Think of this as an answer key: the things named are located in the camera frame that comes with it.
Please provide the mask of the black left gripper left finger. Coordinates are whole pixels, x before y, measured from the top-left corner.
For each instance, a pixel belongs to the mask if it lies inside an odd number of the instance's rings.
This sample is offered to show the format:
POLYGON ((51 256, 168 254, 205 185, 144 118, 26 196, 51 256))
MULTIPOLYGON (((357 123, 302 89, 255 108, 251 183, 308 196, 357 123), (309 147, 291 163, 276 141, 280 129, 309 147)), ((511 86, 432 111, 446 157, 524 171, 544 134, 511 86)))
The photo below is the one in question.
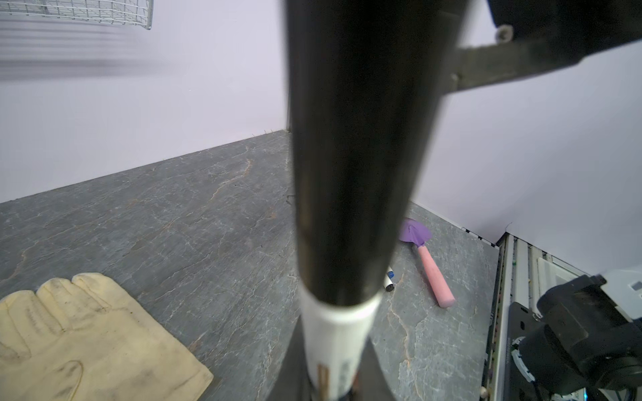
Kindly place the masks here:
POLYGON ((267 401, 311 401, 312 390, 306 364, 303 323, 299 317, 267 401))

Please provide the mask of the black pen cap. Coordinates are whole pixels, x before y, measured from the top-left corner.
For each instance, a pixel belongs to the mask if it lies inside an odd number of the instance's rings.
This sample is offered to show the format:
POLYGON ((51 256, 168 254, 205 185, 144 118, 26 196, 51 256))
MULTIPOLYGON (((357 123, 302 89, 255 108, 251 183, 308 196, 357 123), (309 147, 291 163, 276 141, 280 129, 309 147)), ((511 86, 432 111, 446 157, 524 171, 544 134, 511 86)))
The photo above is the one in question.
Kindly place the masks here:
POLYGON ((382 289, 465 1, 288 1, 299 273, 320 302, 382 289))

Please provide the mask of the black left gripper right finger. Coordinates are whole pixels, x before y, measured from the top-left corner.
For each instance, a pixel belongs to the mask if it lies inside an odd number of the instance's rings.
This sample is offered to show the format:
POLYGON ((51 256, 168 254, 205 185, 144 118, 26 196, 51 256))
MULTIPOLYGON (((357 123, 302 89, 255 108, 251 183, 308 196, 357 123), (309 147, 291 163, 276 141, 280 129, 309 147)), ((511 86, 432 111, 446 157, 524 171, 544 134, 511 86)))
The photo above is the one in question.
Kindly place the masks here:
POLYGON ((353 383, 353 399, 362 401, 395 401, 386 381, 371 338, 367 338, 358 374, 353 383))

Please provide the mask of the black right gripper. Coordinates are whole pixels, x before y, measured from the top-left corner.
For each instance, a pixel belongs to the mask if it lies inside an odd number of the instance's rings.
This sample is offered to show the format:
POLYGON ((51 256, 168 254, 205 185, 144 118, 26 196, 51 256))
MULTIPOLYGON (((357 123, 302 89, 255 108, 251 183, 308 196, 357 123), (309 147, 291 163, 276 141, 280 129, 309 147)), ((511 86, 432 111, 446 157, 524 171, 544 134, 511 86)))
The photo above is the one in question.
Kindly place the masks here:
POLYGON ((490 1, 497 28, 510 26, 513 40, 458 48, 448 92, 528 80, 641 40, 641 2, 490 1))

